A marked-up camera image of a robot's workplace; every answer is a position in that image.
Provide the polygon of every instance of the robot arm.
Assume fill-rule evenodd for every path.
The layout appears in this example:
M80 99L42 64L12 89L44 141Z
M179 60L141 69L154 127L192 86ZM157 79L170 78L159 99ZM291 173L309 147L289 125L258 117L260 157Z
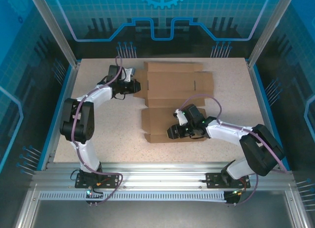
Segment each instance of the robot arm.
M258 134L272 149L275 155L281 160L284 158L284 151L268 129L258 124L255 127L244 127L227 124L217 121L215 117L205 119L198 108L191 104L177 109L174 116L179 124L171 126L168 137L171 139L191 137L197 135L206 138L221 139L243 149L245 158L230 162L222 171L221 176L227 185L232 180L238 180L250 174L267 175L277 164L275 158L270 154L264 145L253 136Z
M80 155L83 161L89 168L101 172L101 164L96 156L95 149L92 143L94 133L94 111L104 102L115 97L116 94L133 94L140 91L140 83L132 78L134 69L123 69L123 73L112 82L109 86L103 86L111 81L118 73L119 66L111 65L109 67L108 76L104 77L94 88L95 92L89 95L82 104L79 118L75 127L74 140L79 145ZM85 97L73 99L68 98L63 104L63 114L60 124L60 133L71 142L71 132L74 122L74 115L80 101ZM71 142L71 145L76 150L76 145ZM84 165L81 164L81 171L91 173Z

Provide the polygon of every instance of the cardboard sheet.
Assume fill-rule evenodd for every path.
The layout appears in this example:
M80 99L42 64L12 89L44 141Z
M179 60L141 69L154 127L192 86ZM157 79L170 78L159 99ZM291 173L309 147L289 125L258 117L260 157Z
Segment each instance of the cardboard sheet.
M141 83L141 91L134 97L144 98L147 109L141 111L142 129L150 143L198 142L205 138L169 139L167 129L178 121L173 117L189 97L195 94L213 96L212 73L202 72L202 64L144 62L144 69L137 69L134 78ZM188 104L205 105L205 97L191 99Z

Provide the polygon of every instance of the blue border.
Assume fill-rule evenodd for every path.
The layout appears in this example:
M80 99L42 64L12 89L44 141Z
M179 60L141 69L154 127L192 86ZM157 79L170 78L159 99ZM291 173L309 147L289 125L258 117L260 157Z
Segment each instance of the blue border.
M43 164L45 162L45 157L46 157L46 154L47 154L47 151L48 151L48 145L49 145L49 142L51 140L51 136L53 134L53 130L54 130L54 127L55 127L55 124L56 124L56 121L57 121L59 109L60 109L61 104L63 102L63 96L64 96L65 89L67 87L67 84L68 84L68 81L69 81L69 78L70 78L71 70L72 70L72 66L69 65L67 74L66 74L66 76L64 78L63 87L61 88L61 92L60 92L60 95L59 95L59 98L58 98L58 102L57 102L57 106L56 106L56 109L55 109L55 113L54 113L53 119L52 119L50 127L49 127L49 131L48 131L48 134L47 134L47 137L46 137L46 141L45 141L45 144L44 144L44 147L43 147L43 151L41 153L41 156L40 156L40 159L39 159L39 162L38 162L38 165L37 165L37 170L41 170L41 168L42 168L42 166L43 166Z
M110 42L112 41L118 34L119 32L124 28L124 27L130 27L130 26L136 26L136 21L149 21L150 22L150 29L151 29L151 38L152 40L154 41L171 41L173 38L174 38L174 31L175 31L175 21L189 21L189 25L190 26L200 26L206 33L207 35L209 35L214 41L249 41L251 40L257 26L258 26L258 23L260 21L260 18L262 16L262 14L264 13L265 11L265 8L268 4L268 1L269 0L266 0L256 21L255 21L255 24L252 28L252 31L249 35L249 37L247 38L218 38L218 37L215 37L211 31L201 22L194 22L193 21L193 17L175 17L172 19L171 21L171 27L170 27L170 30L171 30L171 34L170 34L170 37L155 37L155 29L154 29L154 22L153 22L153 19L152 18L149 18L149 17L137 17L137 18L132 18L131 19L131 23L123 23L122 25L120 25L120 27L109 37L109 38L95 38L95 39L78 39L74 33L74 30L60 4L60 1L59 0L56 0L56 3L60 9L60 12L62 13L62 16L69 28L69 31L73 37L73 39L77 42Z
M307 124L307 127L309 128L309 131L312 135L312 138L315 142L315 132L314 132L314 129L313 129L313 126L310 122L310 119L308 117L308 112L309 112L309 109L310 109L310 104L315 101L315 95L311 96L307 101L306 101L306 105L305 105L305 110L304 110L304 119L305 119L305 122Z
M276 140L279 142L279 144L281 145L281 147L283 147L281 139L280 139L280 136L279 136L279 133L278 133L278 130L277 130L277 126L276 126L274 117L272 115L271 108L270 108L270 105L269 105L269 102L268 102L268 99L267 99L264 87L262 85L262 81L261 81L261 78L260 78L260 75L259 75L259 72L258 72L256 64L254 64L253 69L254 69L254 73L255 73L256 78L257 78L257 82L258 82L258 85L259 85L259 90L260 90L261 95L262 95L262 99L263 99L264 104L266 106L267 114L268 114L268 117L269 117L269 120L270 120L271 128L272 128L272 130L274 132L274 136L275 136ZM289 164L287 162L286 157L283 158L282 162L283 162L284 166L286 167L286 169L290 170L290 166L289 166Z
M23 122L24 115L23 115L22 104L21 104L21 102L20 102L19 100L16 99L15 96L13 96L11 93L9 93L9 92L8 92L6 89L4 89L2 86L0 86L0 92L2 92L3 94L5 94L8 98L11 99L11 101L13 101L15 104L17 104L17 106L18 106L18 108L19 108L19 114L20 114L20 119L19 119L19 121L18 121L18 123L17 123L17 125L16 125L16 127L15 127L15 130L14 130L14 132L13 132L13 135L12 135L11 139L10 139L10 142L9 142L9 144L8 144L8 147L6 148L5 153L4 153L4 156L3 156L3 158L2 158L2 160L1 160L1 162L0 162L0 173L1 173L1 171L2 171L2 169L3 169L3 167L4 167L4 164L5 164L5 162L6 162L7 158L8 158L8 156L9 156L9 153L10 153L10 151L11 151L11 149L12 149L12 146L13 146L13 143L14 143L14 141L15 141L16 135L18 134L19 129L20 129L20 126L21 126L21 124L22 124L22 122Z

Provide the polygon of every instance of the speckled work surface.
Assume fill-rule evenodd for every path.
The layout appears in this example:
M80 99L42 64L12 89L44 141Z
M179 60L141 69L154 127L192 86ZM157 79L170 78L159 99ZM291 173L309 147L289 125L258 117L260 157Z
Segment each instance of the speckled work surface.
M124 59L124 67L143 68L144 61L203 63L214 78L214 95L223 107L221 120L243 126L263 123L244 58ZM108 73L113 59L83 59L73 89L73 98L93 89ZM217 139L204 142L151 144L141 129L144 99L126 96L112 99L95 111L93 144L101 162L166 163L227 162L244 156L240 147ZM206 99L207 116L219 108ZM70 142L60 137L54 162L79 162Z

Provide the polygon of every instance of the wire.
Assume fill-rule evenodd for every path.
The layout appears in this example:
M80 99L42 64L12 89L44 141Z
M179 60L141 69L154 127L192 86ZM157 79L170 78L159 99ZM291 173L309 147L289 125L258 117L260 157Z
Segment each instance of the wire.
M250 198L251 198L251 197L254 195L254 193L256 192L257 187L258 187L258 175L256 174L256 184L255 184L254 189L252 190L251 195L249 195L245 200L239 202L237 205L241 205L241 204L247 202L248 200L250 200Z
M124 97L123 97L123 98L114 97L114 99L117 99L117 100L125 100L125 98L126 98L126 94L124 94Z
M86 95L84 96L84 98L80 101L80 103L79 103L79 105L78 105L78 107L77 107L76 113L75 113L75 117L74 117L74 121L73 121L73 126L72 126L72 131L71 131L71 141L72 141L72 143L73 143L73 144L75 145L75 147L76 147L77 155L78 155L78 158L79 158L80 162L82 163L83 166L85 166L86 169L88 169L89 171L91 171L91 172L93 172L93 173L95 173L95 174L98 174L98 175L118 175L118 176L121 177L120 181L118 182L116 188L112 191L112 193L111 193L107 198L105 198L103 201L99 202L98 204L104 203L104 202L106 202L108 199L110 199L110 198L112 197L112 195L114 194L114 192L116 192L117 189L119 188L119 186L122 184L124 177L123 177L123 175L122 175L121 173L114 173L114 172L112 172L112 173L109 173L109 172L107 172L107 173L105 173L105 172L98 172L98 171L93 170L92 168L90 168L90 167L86 164L86 162L83 160L83 158L82 158L82 156L81 156L81 154L80 154L79 144L74 140L74 132L75 132L75 127L76 127L76 125L77 125L77 121L78 121L80 109L81 109L81 107L82 107L83 102L84 102L91 94L93 94L93 93L95 93L96 91L98 91L99 89L103 89L103 88L105 88L106 86L108 86L109 84L113 83L113 82L118 78L118 76L120 75L120 73L122 72L123 59L122 59L122 57L117 56L117 57L115 58L116 65L118 65L118 62L117 62L117 59L118 59L118 58L120 59L120 65L119 65L119 70L118 70L118 73L116 74L116 76L115 76L111 81L109 81L108 83L106 83L106 84L104 84L104 85L102 85L102 86L100 86L100 87L98 87L98 88L95 88L95 89L93 89L92 91L90 91L90 92L89 92L88 94L86 94Z
M76 170L74 170L74 171L71 173L71 175L70 175L70 180L74 180L74 179L72 179L72 176L73 176L73 174L74 174L76 171L79 171L79 169L76 169Z
M191 138L191 139L201 139L201 138L204 138L204 136L193 138L191 135L189 135L189 138Z
M244 182L242 179L239 179L239 181L241 181L241 183L244 185L244 191L246 192L246 182Z
M179 108L180 110L183 109L183 107L185 106L185 104L192 98L195 98L195 97L209 97L211 99L213 99L219 106L220 108L220 111L217 115L217 123L220 125L220 126L225 126L225 127L229 127L229 128L233 128L233 129L237 129L237 130L243 130L249 134L251 134L252 136L254 136L256 139L258 139L258 141L260 143L262 143L265 148L269 151L269 153L274 157L274 159L277 161L277 163L280 165L280 167L282 168L282 170L287 173L287 169L286 167L284 166L284 164L280 161L280 159L277 157L277 155L272 151L272 149L269 147L269 145L261 138L259 137L258 134L248 130L248 129L245 129L243 127L239 127L239 126L234 126L234 125L229 125L229 124L226 124L226 123L223 123L223 122L220 122L219 118L220 118L220 115L222 114L222 106L221 104L219 103L219 101L217 99L215 99L213 96L209 95L209 94L196 94L196 95L193 95L191 97L189 97L184 103L183 105Z
M127 74L126 74L125 68L123 68L123 72L124 72L124 74L125 74L125 78L123 79L123 81L125 81L126 78L127 78Z
M106 75L104 78L102 78L102 80L101 80L101 81L99 81L99 82L97 83L97 85L102 84L102 82L104 82L104 81L105 81L105 79L107 79L107 77L108 77L108 75Z
M99 195L104 195L102 192L97 192L95 191L95 189L92 187L92 191L95 193L95 194L99 194Z
M283 170L272 169L272 172L285 174Z

